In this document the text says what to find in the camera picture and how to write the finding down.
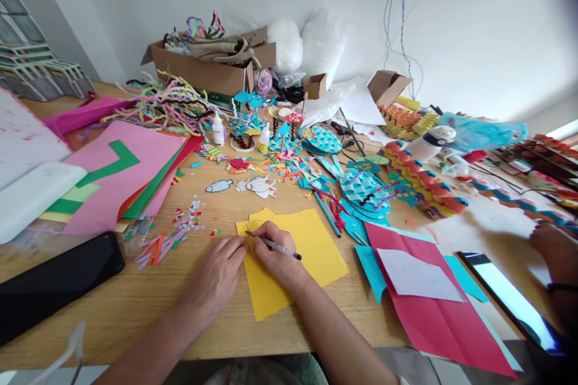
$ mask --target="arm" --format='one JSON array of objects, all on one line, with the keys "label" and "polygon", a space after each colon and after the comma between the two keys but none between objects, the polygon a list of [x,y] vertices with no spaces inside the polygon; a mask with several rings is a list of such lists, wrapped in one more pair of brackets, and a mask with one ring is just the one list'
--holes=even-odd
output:
[{"label": "arm", "polygon": [[273,251],[259,236],[295,251],[291,234],[271,221],[254,232],[255,253],[295,299],[307,332],[334,384],[399,384],[370,344],[311,278],[301,261]]},{"label": "arm", "polygon": [[[546,221],[540,221],[530,235],[531,245],[544,258],[553,283],[578,287],[578,241]],[[556,290],[552,306],[567,331],[578,333],[578,293]]]},{"label": "arm", "polygon": [[247,253],[245,238],[225,238],[205,257],[191,285],[96,385],[161,384],[189,346],[231,301]]}]

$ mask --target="hand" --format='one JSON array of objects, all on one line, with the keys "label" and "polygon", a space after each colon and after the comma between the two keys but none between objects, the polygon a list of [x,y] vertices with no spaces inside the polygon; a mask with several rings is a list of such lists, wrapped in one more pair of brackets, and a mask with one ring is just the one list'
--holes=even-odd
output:
[{"label": "hand", "polygon": [[285,248],[289,248],[291,251],[295,251],[295,242],[293,242],[291,233],[281,230],[272,221],[267,221],[256,229],[253,235],[255,237],[255,253],[275,280],[292,294],[304,287],[311,276],[301,260],[268,247],[260,238],[260,236],[263,236],[273,242],[277,242],[279,245],[283,245]]},{"label": "hand", "polygon": [[223,238],[209,251],[195,271],[181,304],[192,309],[194,320],[204,331],[231,302],[239,282],[241,263],[249,247],[245,238]]},{"label": "hand", "polygon": [[578,284],[578,242],[556,226],[540,221],[530,235],[530,244],[544,258],[552,281]]}]

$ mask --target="blue plastic bag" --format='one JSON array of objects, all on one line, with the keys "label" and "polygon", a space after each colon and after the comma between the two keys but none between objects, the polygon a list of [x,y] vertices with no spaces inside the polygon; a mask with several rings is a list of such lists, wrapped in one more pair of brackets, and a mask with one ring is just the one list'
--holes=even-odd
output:
[{"label": "blue plastic bag", "polygon": [[528,128],[522,122],[492,123],[450,112],[438,120],[438,125],[451,126],[457,132],[456,140],[447,147],[467,153],[507,146],[526,139],[528,135]]}]

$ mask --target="glue bottle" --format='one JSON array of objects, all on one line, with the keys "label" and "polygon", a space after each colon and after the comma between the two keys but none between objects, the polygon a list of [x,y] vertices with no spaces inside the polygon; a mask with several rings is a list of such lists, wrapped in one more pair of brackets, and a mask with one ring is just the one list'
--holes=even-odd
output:
[{"label": "glue bottle", "polygon": [[259,137],[259,146],[257,152],[265,154],[269,150],[269,122],[263,128],[261,136]]},{"label": "glue bottle", "polygon": [[217,147],[221,147],[225,144],[225,128],[223,127],[223,121],[219,116],[215,116],[213,120],[213,144]]}]

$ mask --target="smartphone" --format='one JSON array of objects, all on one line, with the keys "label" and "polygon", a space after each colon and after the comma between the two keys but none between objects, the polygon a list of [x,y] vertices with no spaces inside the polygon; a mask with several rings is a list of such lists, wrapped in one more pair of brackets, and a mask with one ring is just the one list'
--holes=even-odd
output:
[{"label": "smartphone", "polygon": [[125,267],[106,232],[0,284],[0,346],[118,274]]},{"label": "smartphone", "polygon": [[459,251],[457,254],[528,340],[534,341],[550,355],[565,354],[567,342],[564,337],[538,313],[485,254],[473,251]]}]

